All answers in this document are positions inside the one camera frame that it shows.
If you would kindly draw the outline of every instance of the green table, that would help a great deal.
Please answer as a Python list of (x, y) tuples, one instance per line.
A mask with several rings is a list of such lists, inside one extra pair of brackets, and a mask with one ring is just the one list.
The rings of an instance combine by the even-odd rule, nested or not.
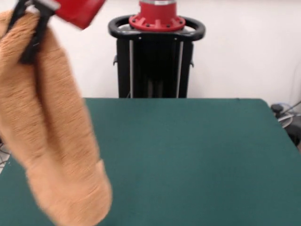
[[(114, 190), (100, 226), (300, 226), (301, 158), (261, 100), (88, 99)], [(21, 167), (1, 226), (52, 226)]]

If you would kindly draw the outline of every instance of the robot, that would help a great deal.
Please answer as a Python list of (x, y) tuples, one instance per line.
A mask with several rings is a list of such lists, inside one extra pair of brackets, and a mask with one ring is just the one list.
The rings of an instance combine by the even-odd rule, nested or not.
[(204, 37), (205, 26), (178, 16), (176, 0), (139, 4), (139, 14), (109, 23), (110, 34), (117, 38), (119, 97), (186, 98), (193, 41)]

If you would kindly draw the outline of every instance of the tan towel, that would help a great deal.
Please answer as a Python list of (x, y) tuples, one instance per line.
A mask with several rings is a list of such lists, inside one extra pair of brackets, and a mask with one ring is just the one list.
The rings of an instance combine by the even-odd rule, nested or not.
[[(10, 15), (0, 14), (1, 36)], [(94, 226), (111, 207), (111, 186), (67, 57), (49, 29), (35, 65), (18, 62), (37, 20), (27, 13), (0, 40), (0, 136), (55, 224)]]

